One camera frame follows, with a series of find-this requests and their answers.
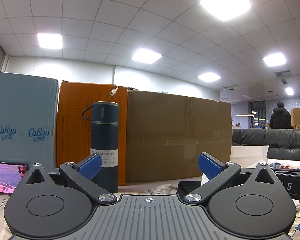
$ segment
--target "phone screen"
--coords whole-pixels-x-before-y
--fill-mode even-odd
[[[27,171],[24,164],[0,163],[0,192],[13,193]]]

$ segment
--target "black jacket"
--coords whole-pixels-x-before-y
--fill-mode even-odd
[[[273,109],[270,119],[272,129],[291,129],[291,115],[283,107]]]

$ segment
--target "orange box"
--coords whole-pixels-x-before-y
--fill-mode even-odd
[[[127,101],[126,87],[119,87],[111,97],[114,85],[62,82],[57,114],[57,165],[65,162],[79,162],[90,154],[91,122],[84,120],[82,111],[96,101],[119,104],[118,141],[118,184],[126,182],[126,127]],[[86,118],[91,118],[89,110]]]

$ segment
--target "blue insulated bottle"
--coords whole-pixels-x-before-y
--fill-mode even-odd
[[[92,108],[92,119],[84,114]],[[111,193],[118,192],[118,131],[119,105],[99,101],[82,112],[83,119],[91,121],[90,154],[98,152],[102,157],[101,170],[92,181]]]

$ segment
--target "light blue box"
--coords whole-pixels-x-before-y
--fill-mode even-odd
[[[54,168],[58,80],[0,72],[0,162]]]

